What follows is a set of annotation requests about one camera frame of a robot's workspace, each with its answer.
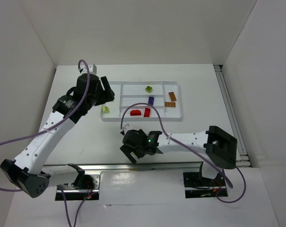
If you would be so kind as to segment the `red curved lego piece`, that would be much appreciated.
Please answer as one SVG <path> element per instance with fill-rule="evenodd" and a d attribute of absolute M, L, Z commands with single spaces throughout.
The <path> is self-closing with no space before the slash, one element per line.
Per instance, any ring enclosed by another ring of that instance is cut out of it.
<path fill-rule="evenodd" d="M 131 110 L 130 116 L 141 116 L 141 111 L 140 110 Z"/>

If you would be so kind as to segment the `red lego brick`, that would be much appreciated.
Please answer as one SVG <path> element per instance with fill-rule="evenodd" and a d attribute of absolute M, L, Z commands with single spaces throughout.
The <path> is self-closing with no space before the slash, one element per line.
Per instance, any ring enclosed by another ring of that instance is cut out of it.
<path fill-rule="evenodd" d="M 151 112 L 151 109 L 150 108 L 146 108 L 145 111 L 144 111 L 143 117 L 150 117 L 150 112 Z"/>

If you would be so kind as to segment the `dark green square lego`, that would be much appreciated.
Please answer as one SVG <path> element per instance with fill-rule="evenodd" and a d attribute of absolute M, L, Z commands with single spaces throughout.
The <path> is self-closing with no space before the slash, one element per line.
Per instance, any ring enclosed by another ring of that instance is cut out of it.
<path fill-rule="evenodd" d="M 147 86 L 145 88 L 145 91 L 148 92 L 148 93 L 151 93 L 153 91 L 153 88 L 151 86 Z"/>

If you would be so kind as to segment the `purple lego plate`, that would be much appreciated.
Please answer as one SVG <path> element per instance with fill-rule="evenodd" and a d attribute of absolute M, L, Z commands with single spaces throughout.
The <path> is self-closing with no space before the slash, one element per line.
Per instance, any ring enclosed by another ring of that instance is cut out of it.
<path fill-rule="evenodd" d="M 154 97 L 152 97 L 152 96 L 149 96 L 148 97 L 148 104 L 150 104 L 150 105 L 153 105 L 154 104 Z"/>

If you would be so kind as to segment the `orange lego brick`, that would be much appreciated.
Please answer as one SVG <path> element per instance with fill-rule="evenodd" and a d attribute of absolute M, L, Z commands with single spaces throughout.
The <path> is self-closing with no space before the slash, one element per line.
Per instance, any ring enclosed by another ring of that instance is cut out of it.
<path fill-rule="evenodd" d="M 170 97 L 171 102 L 176 102 L 176 101 L 177 101 L 174 92 L 169 92 L 168 95 L 169 95 L 169 97 Z"/>

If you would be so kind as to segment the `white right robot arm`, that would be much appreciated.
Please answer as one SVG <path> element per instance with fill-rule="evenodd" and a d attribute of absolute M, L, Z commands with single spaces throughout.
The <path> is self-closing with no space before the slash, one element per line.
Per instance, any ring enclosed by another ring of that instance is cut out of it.
<path fill-rule="evenodd" d="M 214 179 L 224 169 L 236 168 L 237 139 L 217 126 L 196 133 L 122 130 L 120 150 L 135 164 L 146 155 L 191 152 L 203 160 L 201 175 Z"/>

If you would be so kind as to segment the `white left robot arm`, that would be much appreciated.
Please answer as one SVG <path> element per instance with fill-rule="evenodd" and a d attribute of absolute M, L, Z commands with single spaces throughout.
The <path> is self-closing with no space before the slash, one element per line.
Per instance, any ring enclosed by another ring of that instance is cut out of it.
<path fill-rule="evenodd" d="M 5 176 L 32 198 L 48 187 L 71 184 L 80 187 L 85 171 L 75 164 L 45 167 L 44 164 L 64 135 L 93 107 L 114 100 L 107 77 L 82 74 L 76 86 L 60 97 L 40 134 L 13 160 L 5 159 L 0 168 Z"/>

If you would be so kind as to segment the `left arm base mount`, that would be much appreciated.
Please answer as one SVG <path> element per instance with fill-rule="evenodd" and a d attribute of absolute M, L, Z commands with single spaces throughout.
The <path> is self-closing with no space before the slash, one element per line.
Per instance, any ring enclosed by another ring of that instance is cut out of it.
<path fill-rule="evenodd" d="M 57 189 L 62 189 L 68 200 L 81 200 L 86 196 L 89 200 L 99 199 L 100 173 L 86 171 L 76 164 L 67 164 L 55 166 L 53 177 L 60 183 Z"/>

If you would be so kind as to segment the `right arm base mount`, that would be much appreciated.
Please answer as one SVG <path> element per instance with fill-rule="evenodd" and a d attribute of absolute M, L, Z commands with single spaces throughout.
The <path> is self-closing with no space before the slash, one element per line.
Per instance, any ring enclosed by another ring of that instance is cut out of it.
<path fill-rule="evenodd" d="M 217 174 L 215 179 L 202 177 L 201 166 L 198 172 L 183 172 L 183 183 L 186 199 L 227 197 L 226 182 L 221 174 Z"/>

